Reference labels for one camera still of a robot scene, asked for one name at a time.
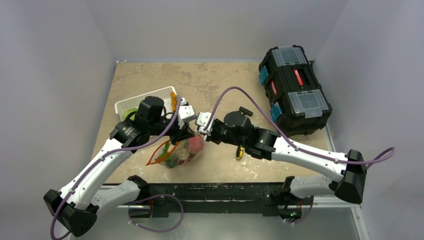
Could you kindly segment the pink peach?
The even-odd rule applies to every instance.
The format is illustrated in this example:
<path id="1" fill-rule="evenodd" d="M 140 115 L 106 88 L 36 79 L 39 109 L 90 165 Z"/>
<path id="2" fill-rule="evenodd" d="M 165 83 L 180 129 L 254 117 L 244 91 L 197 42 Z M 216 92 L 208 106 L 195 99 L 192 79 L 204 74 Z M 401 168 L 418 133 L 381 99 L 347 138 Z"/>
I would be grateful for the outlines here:
<path id="1" fill-rule="evenodd" d="M 201 136 L 195 135 L 186 141 L 185 148 L 190 154 L 198 154 L 204 149 L 204 140 Z"/>

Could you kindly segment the clear zip bag orange zipper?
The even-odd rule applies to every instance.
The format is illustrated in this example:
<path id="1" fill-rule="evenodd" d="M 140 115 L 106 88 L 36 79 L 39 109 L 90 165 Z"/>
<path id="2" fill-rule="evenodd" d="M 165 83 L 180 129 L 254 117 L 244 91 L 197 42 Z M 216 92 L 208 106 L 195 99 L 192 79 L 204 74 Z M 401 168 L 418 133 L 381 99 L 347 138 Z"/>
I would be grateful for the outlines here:
<path id="1" fill-rule="evenodd" d="M 189 164 L 202 155 L 205 145 L 204 138 L 200 134 L 175 144 L 167 140 L 154 150 L 146 165 L 162 165 L 173 169 Z"/>

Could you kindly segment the orange carrot with leaves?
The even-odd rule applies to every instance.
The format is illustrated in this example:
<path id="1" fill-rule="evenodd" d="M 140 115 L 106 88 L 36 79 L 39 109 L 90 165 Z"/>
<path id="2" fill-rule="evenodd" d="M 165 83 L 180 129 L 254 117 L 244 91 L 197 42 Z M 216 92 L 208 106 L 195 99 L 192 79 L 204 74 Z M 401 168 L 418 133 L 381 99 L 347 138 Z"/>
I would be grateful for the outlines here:
<path id="1" fill-rule="evenodd" d="M 175 162 L 175 152 L 179 149 L 180 145 L 180 142 L 173 144 L 170 140 L 161 143 L 152 154 L 150 163 L 167 165 L 168 163 Z"/>

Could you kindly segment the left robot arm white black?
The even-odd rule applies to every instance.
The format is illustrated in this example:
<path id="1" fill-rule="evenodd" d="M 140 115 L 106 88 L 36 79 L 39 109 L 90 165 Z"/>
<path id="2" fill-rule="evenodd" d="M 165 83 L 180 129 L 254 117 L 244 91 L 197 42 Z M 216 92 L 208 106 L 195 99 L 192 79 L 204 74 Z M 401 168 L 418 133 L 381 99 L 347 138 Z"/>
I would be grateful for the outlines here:
<path id="1" fill-rule="evenodd" d="M 150 185 L 141 177 L 130 176 L 120 185 L 100 192 L 112 173 L 134 153 L 168 136 L 172 144 L 194 137 L 189 123 L 196 118 L 194 108 L 182 97 L 165 101 L 147 96 L 139 106 L 117 123 L 98 154 L 67 185 L 49 190 L 43 200 L 53 219 L 50 236 L 56 238 L 55 226 L 60 223 L 68 235 L 86 234 L 97 219 L 109 210 L 126 203 L 142 205 L 154 196 Z"/>

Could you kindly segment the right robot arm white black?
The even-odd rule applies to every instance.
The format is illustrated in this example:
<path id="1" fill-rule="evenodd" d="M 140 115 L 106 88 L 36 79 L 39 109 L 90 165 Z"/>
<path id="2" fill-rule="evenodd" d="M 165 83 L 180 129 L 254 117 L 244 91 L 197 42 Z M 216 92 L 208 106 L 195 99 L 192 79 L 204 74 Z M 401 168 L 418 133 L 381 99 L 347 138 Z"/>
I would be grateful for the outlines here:
<path id="1" fill-rule="evenodd" d="M 196 124 L 208 142 L 242 147 L 252 158 L 286 162 L 317 172 L 317 176 L 285 179 L 280 196 L 288 204 L 315 195 L 334 195 L 351 204 L 363 202 L 367 169 L 357 150 L 332 152 L 301 144 L 254 126 L 239 111 L 228 113 L 223 121 L 202 112 Z"/>

